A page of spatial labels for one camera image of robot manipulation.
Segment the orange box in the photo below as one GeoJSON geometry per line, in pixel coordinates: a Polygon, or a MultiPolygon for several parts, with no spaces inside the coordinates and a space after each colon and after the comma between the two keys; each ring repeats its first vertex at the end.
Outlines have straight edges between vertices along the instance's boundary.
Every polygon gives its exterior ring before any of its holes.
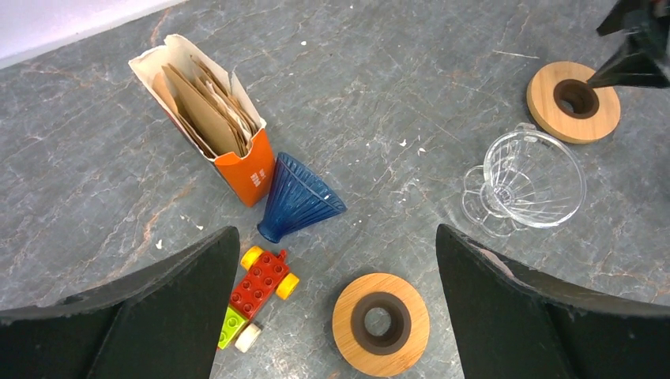
{"type": "Polygon", "coordinates": [[[128,64],[149,93],[162,106],[177,129],[205,159],[213,163],[247,207],[253,207],[269,192],[275,161],[265,131],[267,122],[258,114],[256,107],[234,73],[230,76],[225,69],[217,65],[188,39],[176,34],[167,36],[164,45],[145,51],[139,57],[131,59],[128,64]],[[251,138],[252,145],[244,157],[240,158],[234,152],[213,156],[211,152],[203,151],[199,145],[203,144],[202,139],[199,141],[194,139],[199,137],[193,136],[192,129],[183,125],[180,121],[183,120],[183,117],[175,114],[153,89],[154,78],[158,73],[162,73],[162,67],[168,63],[189,77],[193,73],[191,57],[204,63],[216,79],[239,101],[240,106],[252,121],[260,126],[259,131],[251,138]]]}

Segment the marble countertop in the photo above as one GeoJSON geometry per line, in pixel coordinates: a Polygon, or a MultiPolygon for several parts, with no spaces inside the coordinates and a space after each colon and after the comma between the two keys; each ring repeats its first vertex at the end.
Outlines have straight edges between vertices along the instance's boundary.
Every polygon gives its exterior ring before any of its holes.
{"type": "Polygon", "coordinates": [[[668,91],[617,88],[615,132],[571,147],[588,193],[565,227],[490,238],[459,208],[463,174],[529,121],[533,74],[614,52],[621,36],[595,33],[614,1],[406,3],[191,0],[0,70],[0,309],[50,304],[232,225],[243,249],[289,249],[302,281],[258,315],[249,353],[217,354],[212,377],[364,377],[329,319],[348,283],[379,271],[412,283],[431,316],[401,377],[459,378],[440,223],[572,283],[670,305],[668,91]],[[347,213],[279,246],[258,235],[264,203],[237,200],[127,65],[172,33],[238,74],[275,152],[321,175],[347,213]]]}

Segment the blue dripper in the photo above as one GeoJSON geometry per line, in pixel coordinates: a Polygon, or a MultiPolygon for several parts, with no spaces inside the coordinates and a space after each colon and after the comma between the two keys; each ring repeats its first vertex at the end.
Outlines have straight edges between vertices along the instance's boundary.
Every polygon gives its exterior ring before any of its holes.
{"type": "Polygon", "coordinates": [[[344,202],[309,168],[285,152],[277,156],[268,202],[258,231],[270,242],[337,216],[344,202]]]}

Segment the white wall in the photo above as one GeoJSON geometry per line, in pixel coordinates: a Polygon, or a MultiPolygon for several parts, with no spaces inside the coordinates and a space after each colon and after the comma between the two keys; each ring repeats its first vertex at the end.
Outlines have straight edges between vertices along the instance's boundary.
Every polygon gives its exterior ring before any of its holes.
{"type": "Polygon", "coordinates": [[[0,0],[0,68],[185,0],[0,0]]]}

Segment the wooden ring holder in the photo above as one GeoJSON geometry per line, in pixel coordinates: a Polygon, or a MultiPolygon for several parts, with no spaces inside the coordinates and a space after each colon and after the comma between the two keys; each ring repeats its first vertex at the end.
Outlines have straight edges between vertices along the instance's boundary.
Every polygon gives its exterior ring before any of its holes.
{"type": "Polygon", "coordinates": [[[575,62],[553,62],[528,84],[530,114],[547,133],[571,144],[589,144],[610,134],[621,118],[614,88],[591,89],[595,73],[575,62]]]}
{"type": "Polygon", "coordinates": [[[426,350],[431,326],[419,292],[385,273],[361,276],[337,299],[333,311],[335,344],[354,368],[373,377],[390,377],[414,366],[426,350]],[[382,308],[391,326],[381,336],[364,327],[367,312],[382,308]]]}

